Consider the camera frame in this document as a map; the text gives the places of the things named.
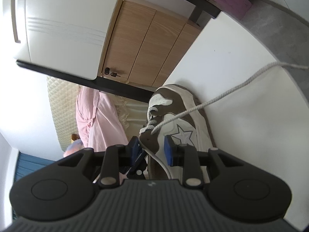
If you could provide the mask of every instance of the wooden wardrobe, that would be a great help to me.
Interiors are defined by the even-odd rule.
[[[178,14],[142,0],[119,0],[98,74],[122,83],[160,87],[200,33]],[[110,74],[104,72],[109,68]]]

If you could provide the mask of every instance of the white star logo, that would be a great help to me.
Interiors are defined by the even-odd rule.
[[[193,142],[190,140],[193,131],[184,131],[179,125],[177,125],[178,133],[172,134],[171,136],[179,139],[181,144],[193,145]]]

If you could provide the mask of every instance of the shoelace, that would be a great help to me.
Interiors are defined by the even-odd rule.
[[[154,124],[157,123],[156,120],[152,120],[151,118],[154,117],[154,115],[152,115],[150,112],[151,111],[158,111],[158,109],[156,107],[149,107],[147,110],[147,126],[143,127],[142,129],[140,129],[139,134],[147,131],[147,130],[151,130],[154,129]]]
[[[206,106],[210,105],[210,104],[213,104],[217,101],[219,101],[220,99],[226,97],[227,95],[231,94],[232,92],[235,92],[236,90],[239,90],[240,88],[242,87],[245,87],[246,85],[250,84],[254,79],[256,79],[258,76],[260,76],[261,74],[263,74],[264,72],[266,72],[267,70],[275,67],[275,66],[281,66],[281,67],[292,67],[292,68],[296,68],[296,69],[302,69],[302,70],[308,70],[309,69],[309,66],[300,66],[300,65],[294,65],[294,64],[288,64],[288,63],[283,63],[283,62],[274,62],[274,63],[270,63],[268,65],[265,65],[263,68],[259,69],[256,73],[254,73],[250,78],[248,78],[245,82],[231,88],[230,90],[227,90],[226,92],[222,93],[221,95],[215,97],[214,99],[212,100],[209,100],[203,104],[200,104],[200,105],[197,105],[195,107],[192,107],[184,112],[181,112],[177,115],[175,115],[174,117],[170,118],[170,119],[167,119],[167,120],[164,120],[162,121],[161,123],[159,123],[157,126],[154,126],[157,121],[156,120],[152,120],[152,117],[154,117],[154,115],[152,115],[150,112],[151,111],[158,111],[158,109],[156,107],[150,107],[148,110],[147,110],[147,120],[148,120],[148,123],[147,123],[147,126],[142,128],[140,130],[140,134],[142,134],[143,132],[145,132],[146,130],[152,130],[151,131],[151,134],[154,134],[155,132],[157,132],[162,126],[178,119],[178,118],[181,118],[193,111],[197,111],[197,110],[200,110],[202,108],[205,108]],[[143,149],[149,154],[149,156],[151,156],[155,161],[158,162],[158,164],[164,169],[168,179],[172,179],[171,177],[171,173],[168,169],[168,167],[162,162],[162,160],[156,156],[153,152],[151,152],[147,147],[145,147],[141,142],[140,142],[141,146],[143,147]]]

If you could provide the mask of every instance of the pink clothing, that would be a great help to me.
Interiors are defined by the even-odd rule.
[[[84,147],[91,147],[95,152],[129,143],[115,105],[107,94],[98,90],[81,88],[76,100],[76,122]]]

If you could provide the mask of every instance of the sneaker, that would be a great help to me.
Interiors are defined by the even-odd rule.
[[[164,137],[171,135],[175,144],[189,144],[198,151],[207,152],[215,147],[204,109],[194,111],[178,118],[151,134],[154,127],[162,121],[199,105],[200,102],[186,88],[169,84],[158,88],[152,95],[148,106],[148,123],[142,128],[139,135],[141,146],[153,152],[166,165],[172,179],[182,179],[182,168],[169,167],[164,154]],[[205,167],[202,167],[204,179],[207,179]],[[163,167],[148,156],[148,173],[150,179],[167,179]]]

